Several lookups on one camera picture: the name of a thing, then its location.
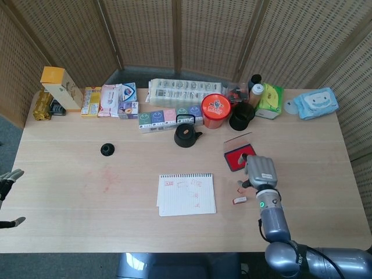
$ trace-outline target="black mug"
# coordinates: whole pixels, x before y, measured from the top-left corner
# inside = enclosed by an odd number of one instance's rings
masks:
[[[255,108],[249,103],[240,102],[232,111],[228,122],[234,130],[242,131],[247,128],[254,116]]]
[[[176,123],[178,123],[179,116],[192,116],[194,118],[195,124],[195,115],[177,115]],[[196,140],[202,135],[202,132],[195,132],[194,125],[189,123],[183,123],[177,126],[176,132],[174,133],[174,141],[180,147],[191,147],[196,143]]]

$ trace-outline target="spiral notepad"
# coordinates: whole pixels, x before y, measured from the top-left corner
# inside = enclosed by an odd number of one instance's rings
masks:
[[[212,173],[163,174],[159,176],[160,216],[216,212]]]

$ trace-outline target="blue tissue pack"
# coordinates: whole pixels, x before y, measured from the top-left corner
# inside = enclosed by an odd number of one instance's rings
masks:
[[[329,87],[306,92],[294,98],[301,119],[307,120],[327,115],[338,109],[338,103]]]

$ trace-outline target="small black bottle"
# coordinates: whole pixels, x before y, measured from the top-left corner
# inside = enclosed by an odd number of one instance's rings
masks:
[[[251,91],[252,87],[257,84],[261,83],[261,75],[260,74],[254,74],[251,79],[248,81],[248,92]]]

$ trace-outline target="gray floor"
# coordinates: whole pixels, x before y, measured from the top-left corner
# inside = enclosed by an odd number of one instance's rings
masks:
[[[147,88],[148,81],[157,77],[220,81],[226,83],[224,80],[191,73],[183,73],[177,76],[172,71],[144,70],[134,67],[126,71],[115,72],[107,83],[114,84],[135,81],[138,88]],[[14,127],[0,117],[0,174],[12,169],[21,136],[22,130]],[[280,278],[266,264],[263,253],[242,253],[241,259],[249,265],[251,279]],[[115,253],[0,254],[0,279],[114,278],[117,263],[118,254]]]

